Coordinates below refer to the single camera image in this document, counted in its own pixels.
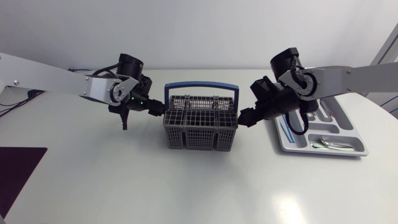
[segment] cutlery tray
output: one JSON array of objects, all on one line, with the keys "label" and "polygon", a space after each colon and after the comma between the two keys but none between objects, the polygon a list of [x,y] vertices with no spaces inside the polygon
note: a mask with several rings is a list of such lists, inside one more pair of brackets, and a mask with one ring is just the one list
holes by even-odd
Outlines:
[{"label": "cutlery tray", "polygon": [[[336,98],[334,96],[323,98],[318,100],[318,105],[319,107],[315,115],[311,113],[307,115],[309,122],[308,131],[301,136],[292,133],[295,142],[289,141],[280,125],[282,123],[287,126],[283,117],[279,116],[274,119],[282,150],[287,152],[333,154],[339,156],[367,156],[369,153],[363,144],[361,136]],[[293,128],[301,131],[303,129],[303,121],[299,115],[299,111],[290,112],[289,117]],[[339,151],[311,146],[311,143],[320,142],[320,139],[330,143],[351,146],[354,151]]]}]

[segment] robotic arm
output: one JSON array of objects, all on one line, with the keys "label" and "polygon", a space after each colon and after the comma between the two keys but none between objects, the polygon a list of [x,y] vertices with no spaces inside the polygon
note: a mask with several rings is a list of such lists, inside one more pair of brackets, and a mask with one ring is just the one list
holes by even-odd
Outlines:
[{"label": "robotic arm", "polygon": [[[119,63],[81,75],[7,54],[0,54],[0,81],[8,86],[34,88],[78,95],[87,100],[109,105],[109,111],[120,114],[123,130],[127,130],[129,110],[149,110],[161,116],[162,102],[149,99],[152,80],[142,72],[143,62],[121,54]],[[116,74],[111,69],[117,68]]]},{"label": "robotic arm", "polygon": [[[257,98],[256,108],[241,111],[239,124],[250,127],[262,119],[274,119],[286,114],[289,127],[295,134],[308,129],[307,113],[318,109],[316,99],[350,92],[398,91],[398,62],[359,68],[320,67],[303,68],[296,48],[290,48],[271,60],[271,68],[279,85],[268,77],[255,81],[251,90]],[[300,110],[304,130],[294,130],[289,112]]]}]

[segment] table surface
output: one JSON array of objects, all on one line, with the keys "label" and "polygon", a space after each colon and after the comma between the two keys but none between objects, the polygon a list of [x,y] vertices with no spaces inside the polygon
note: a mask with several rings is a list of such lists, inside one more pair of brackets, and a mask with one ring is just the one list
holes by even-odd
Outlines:
[{"label": "table surface", "polygon": [[[150,97],[164,85],[250,85],[270,70],[148,70]],[[233,96],[184,88],[172,95]],[[6,88],[0,103],[21,89]],[[44,93],[0,119],[1,146],[47,147],[7,223],[398,223],[398,120],[362,96],[337,97],[367,157],[284,152],[273,121],[239,126],[231,152],[168,149],[163,117],[130,112],[128,130],[106,105]]]}]

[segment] cable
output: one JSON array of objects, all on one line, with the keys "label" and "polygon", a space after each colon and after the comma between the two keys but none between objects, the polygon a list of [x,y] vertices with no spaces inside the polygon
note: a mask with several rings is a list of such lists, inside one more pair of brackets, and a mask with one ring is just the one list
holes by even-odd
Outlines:
[{"label": "cable", "polygon": [[393,109],[392,111],[390,111],[390,113],[392,113],[392,112],[394,112],[394,111],[396,111],[396,110],[398,110],[398,108]]},{"label": "cable", "polygon": [[287,125],[289,126],[290,130],[292,130],[292,132],[293,132],[294,134],[296,134],[296,135],[302,135],[302,134],[306,133],[307,130],[308,130],[308,127],[309,127],[307,115],[306,115],[306,114],[303,114],[303,113],[300,113],[300,116],[301,116],[301,119],[303,119],[303,121],[304,121],[304,130],[303,130],[303,131],[296,131],[296,130],[292,127],[292,125],[290,124],[289,113],[286,113],[286,114],[285,114]]},{"label": "cable", "polygon": [[11,112],[12,110],[25,105],[27,102],[29,102],[30,100],[33,100],[36,96],[39,96],[40,94],[42,94],[44,91],[42,90],[29,90],[27,92],[28,98],[26,100],[22,100],[21,102],[18,103],[14,103],[12,105],[14,105],[12,108],[7,108],[5,110],[0,111],[0,118],[3,117],[4,115],[8,114],[9,112]]},{"label": "cable", "polygon": [[14,106],[14,105],[17,105],[18,103],[13,103],[13,104],[11,104],[11,105],[4,105],[4,104],[0,103],[0,106]]},{"label": "cable", "polygon": [[297,61],[296,61],[295,57],[292,57],[292,64],[291,64],[291,67],[290,67],[290,73],[292,74],[293,80],[294,80],[302,89],[305,89],[305,88],[307,87],[307,84],[306,84],[305,82],[301,81],[301,80],[298,78],[297,73],[296,73],[296,67],[297,67],[296,63],[297,63]]},{"label": "cable", "polygon": [[391,102],[392,100],[394,100],[395,98],[397,98],[398,96],[396,96],[396,97],[393,97],[392,99],[390,99],[390,100],[388,100],[387,102],[385,102],[385,103],[383,103],[382,105],[380,105],[380,106],[384,106],[385,104],[387,104],[387,103],[389,103],[389,102]]},{"label": "cable", "polygon": [[78,72],[78,71],[91,71],[91,70],[90,69],[85,69],[85,68],[78,68],[78,69],[69,68],[68,71],[69,72]]},{"label": "cable", "polygon": [[101,69],[95,71],[92,75],[98,75],[98,74],[100,74],[100,73],[102,73],[102,72],[107,72],[107,71],[109,71],[109,70],[111,70],[111,69],[114,69],[114,68],[116,68],[117,66],[119,66],[120,63],[121,63],[121,62],[117,63],[116,65],[112,65],[112,66],[109,66],[109,67],[106,67],[106,68],[101,68]]},{"label": "cable", "polygon": [[115,73],[113,73],[112,71],[110,71],[110,70],[107,70],[107,72],[109,72],[110,74],[112,74],[112,75],[113,75],[113,78],[118,78],[118,77],[116,76],[116,74],[115,74]]}]

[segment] basket handle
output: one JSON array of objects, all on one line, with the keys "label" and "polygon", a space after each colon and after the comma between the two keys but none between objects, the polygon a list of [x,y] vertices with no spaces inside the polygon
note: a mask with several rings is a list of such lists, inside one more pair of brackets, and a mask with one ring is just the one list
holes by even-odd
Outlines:
[{"label": "basket handle", "polygon": [[239,102],[239,87],[237,85],[220,83],[220,82],[175,82],[168,83],[164,86],[164,104],[166,109],[169,109],[169,90],[173,88],[184,88],[184,87],[212,87],[220,88],[225,90],[234,91],[234,112],[238,112],[238,102]]}]

